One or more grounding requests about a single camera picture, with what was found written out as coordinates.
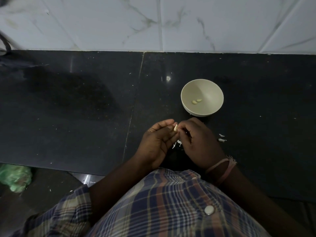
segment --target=white button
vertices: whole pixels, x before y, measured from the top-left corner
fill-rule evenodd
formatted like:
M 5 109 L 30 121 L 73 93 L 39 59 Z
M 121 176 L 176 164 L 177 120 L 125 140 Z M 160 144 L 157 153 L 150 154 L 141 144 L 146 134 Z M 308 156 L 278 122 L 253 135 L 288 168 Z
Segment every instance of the white button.
M 205 207 L 204 209 L 204 212 L 207 214 L 207 215 L 211 215 L 213 214 L 215 211 L 215 208 L 211 205 L 208 205 L 207 207 Z

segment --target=person's left arm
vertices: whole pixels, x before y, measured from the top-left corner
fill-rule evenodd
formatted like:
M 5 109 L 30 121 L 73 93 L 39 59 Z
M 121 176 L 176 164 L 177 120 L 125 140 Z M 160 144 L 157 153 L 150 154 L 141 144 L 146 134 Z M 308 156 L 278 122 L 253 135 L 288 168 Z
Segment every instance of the person's left arm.
M 173 119 L 153 125 L 131 159 L 92 187 L 83 185 L 49 211 L 29 217 L 11 236 L 83 236 L 130 188 L 160 166 L 179 139 L 175 125 Z

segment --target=hand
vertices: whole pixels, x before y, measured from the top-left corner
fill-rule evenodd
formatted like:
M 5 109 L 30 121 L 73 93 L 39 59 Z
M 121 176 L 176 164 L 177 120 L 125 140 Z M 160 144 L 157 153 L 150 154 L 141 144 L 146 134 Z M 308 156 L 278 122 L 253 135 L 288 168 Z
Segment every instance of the hand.
M 134 156 L 145 168 L 152 171 L 160 166 L 168 149 L 179 139 L 179 132 L 173 130 L 176 124 L 173 119 L 160 121 L 145 132 Z
M 185 153 L 198 167 L 206 170 L 226 158 L 212 131 L 197 118 L 181 121 L 178 128 Z

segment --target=person's right arm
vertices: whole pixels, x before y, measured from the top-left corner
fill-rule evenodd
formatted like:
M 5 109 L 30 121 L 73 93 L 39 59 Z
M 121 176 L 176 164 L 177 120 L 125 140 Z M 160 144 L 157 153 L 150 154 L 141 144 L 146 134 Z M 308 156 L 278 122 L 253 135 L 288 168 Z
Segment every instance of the person's right arm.
M 207 170 L 226 156 L 212 131 L 197 118 L 178 125 L 186 154 L 200 168 Z M 209 182 L 219 179 L 228 167 L 224 162 L 207 174 Z M 255 187 L 235 166 L 219 188 L 255 218 L 271 236 L 312 236 L 262 191 Z

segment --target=bowl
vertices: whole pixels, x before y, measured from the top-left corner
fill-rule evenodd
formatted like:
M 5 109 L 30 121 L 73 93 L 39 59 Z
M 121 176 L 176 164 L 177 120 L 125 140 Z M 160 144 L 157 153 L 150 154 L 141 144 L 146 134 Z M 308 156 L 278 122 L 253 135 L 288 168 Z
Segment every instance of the bowl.
M 218 111 L 224 102 L 222 90 L 214 82 L 196 79 L 188 82 L 181 91 L 184 109 L 193 116 L 205 117 Z

